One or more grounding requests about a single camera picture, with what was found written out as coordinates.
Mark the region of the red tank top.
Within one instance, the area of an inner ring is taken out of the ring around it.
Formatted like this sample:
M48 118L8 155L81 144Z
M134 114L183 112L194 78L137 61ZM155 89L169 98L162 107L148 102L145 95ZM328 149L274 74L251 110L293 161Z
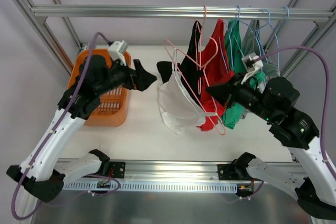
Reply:
M209 131L219 123L225 108L216 100L213 100L205 89L207 86L225 83L234 75L234 72L229 69L224 45L224 22L221 19L217 21L212 38L201 52L201 64L204 65L205 63L207 66L205 67L205 77L202 78L200 102L206 112L217 113L215 116L207 117L205 123L200 126L202 131Z

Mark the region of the green tank top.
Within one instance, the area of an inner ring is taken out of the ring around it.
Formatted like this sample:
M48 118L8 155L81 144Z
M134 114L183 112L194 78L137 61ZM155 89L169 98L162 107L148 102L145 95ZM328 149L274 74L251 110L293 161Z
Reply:
M247 29L244 38L240 36L239 24L240 22L235 20L228 22L227 31L224 35L224 45L230 69L234 71L234 73L246 73L242 57L252 53L260 54L259 44L255 38L258 21L255 20L250 23L252 28ZM234 129L245 112L245 108L237 103L227 108L222 115L222 121L225 127L231 130Z

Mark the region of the pink wire hanger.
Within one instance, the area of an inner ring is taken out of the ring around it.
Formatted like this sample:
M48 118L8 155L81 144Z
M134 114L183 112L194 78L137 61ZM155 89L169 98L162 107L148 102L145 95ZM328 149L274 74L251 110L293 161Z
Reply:
M204 67L202 65L202 33L203 33L203 28L205 25L205 21L206 21L206 15L207 15L207 7L206 5L203 6L204 7L204 15L203 15L203 24L201 25L200 22L198 22L196 24L196 28L199 32L199 39L196 39L195 41L195 45L196 45L196 51L197 51L197 58L196 58L196 68L197 68L197 74L199 75L199 79L197 80L197 94L199 96L201 96L202 94L202 89L203 89L203 85L206 84L206 75L204 72Z
M196 53L195 53L196 57L195 58L196 58L196 60L194 60L192 57L190 57L188 54L186 54L182 50L175 47L168 39L165 40L163 46L164 46L166 52L171 57L172 64L173 64L173 67L172 67L173 71L175 71L177 69L178 72L180 73L180 76L182 77L182 79L184 80L186 85L188 86L189 90L192 92L195 100L197 101L198 106L201 108L201 110L203 112L202 115L205 116L206 118L209 118L211 124L213 125L213 128L218 132L219 135L225 135L226 131L225 131L224 123L223 123L221 117L217 113L217 104L216 104L214 98L212 98L213 106L215 108L214 112L206 111L205 108L203 107L200 99L199 99L202 95L203 80L205 81L205 86L206 87L209 86L209 82L208 82L208 79L207 79L207 76L206 76L206 73L205 73L206 66L213 60L213 58L218 53L218 43L216 42L216 40L212 37L208 37L206 39L208 39L210 41L213 41L213 43L215 44L215 52L210 57L210 59L203 65L201 64L202 63L202 53L199 52L199 50L198 50L199 45L202 45L201 42L195 42L195 47L196 47ZM185 78L185 76L181 72L181 70L178 67L177 62L175 61L174 57L169 53L169 51L167 49L167 45L165 43L168 43L170 46L172 46L172 48L174 49L174 51L173 51L174 54L177 54L178 52L180 52L184 56L186 56L192 63L194 63L196 65L197 73L195 73L195 75L194 75L195 77L193 78L193 80L194 79L197 80L197 89L192 88L190 86L190 83L187 81L187 79Z

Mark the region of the black tank top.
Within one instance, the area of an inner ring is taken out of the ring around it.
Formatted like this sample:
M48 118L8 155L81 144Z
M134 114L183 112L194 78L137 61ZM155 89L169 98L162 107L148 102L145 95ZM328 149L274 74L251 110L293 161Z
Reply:
M200 34L196 28L196 24L198 21L195 21L193 28L192 28L192 33L191 33L191 38L187 50L187 55L190 56L194 61L196 61L196 45L195 41L196 39L199 39ZM199 75L197 74L197 69L196 69L196 64L187 56L184 57L183 61L181 63L177 64L179 69L181 70L183 76L185 79L182 77L181 82L183 86L186 88L188 91L189 95L192 97L192 99L195 101L197 105L199 105L197 99L200 99L200 96L197 94L197 80L199 79ZM172 66L170 61L159 61L156 64L157 70L161 76L162 82L166 83L171 77L172 74Z

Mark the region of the white tank top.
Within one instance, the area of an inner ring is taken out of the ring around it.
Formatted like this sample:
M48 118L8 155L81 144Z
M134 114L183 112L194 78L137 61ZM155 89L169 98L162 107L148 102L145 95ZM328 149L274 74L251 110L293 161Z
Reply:
M182 84L182 74L176 67L177 52L173 52L168 66L172 68L168 81L158 86L157 104L164 125L175 134L182 134L187 127L201 126L210 116L217 117L215 112L205 112L189 94L190 88Z

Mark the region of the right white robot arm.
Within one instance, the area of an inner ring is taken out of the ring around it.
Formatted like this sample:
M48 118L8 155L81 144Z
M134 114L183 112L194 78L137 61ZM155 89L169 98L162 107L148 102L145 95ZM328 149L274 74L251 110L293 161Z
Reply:
M332 163L321 147L321 133L311 117L294 107L299 91L284 77L268 81L263 92L235 74L229 81L206 88L219 104L239 104L270 125L270 133L299 161L306 175L298 176L268 165L251 153L243 153L224 171L240 180L255 178L294 198L302 210L316 219L335 220L335 178Z

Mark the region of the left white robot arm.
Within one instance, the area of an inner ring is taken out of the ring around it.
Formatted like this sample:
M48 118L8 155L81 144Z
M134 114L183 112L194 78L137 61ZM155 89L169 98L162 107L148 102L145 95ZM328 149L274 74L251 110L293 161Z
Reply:
M64 185L81 177L90 174L105 177L110 158L97 149L69 165L61 167L56 163L73 135L101 104L103 94L119 87L145 91L157 80L142 67L140 60L134 59L133 63L134 69L119 59L109 66L101 55L86 58L79 67L74 84L58 102L48 130L30 157L19 165L11 165L6 174L44 203L54 200Z

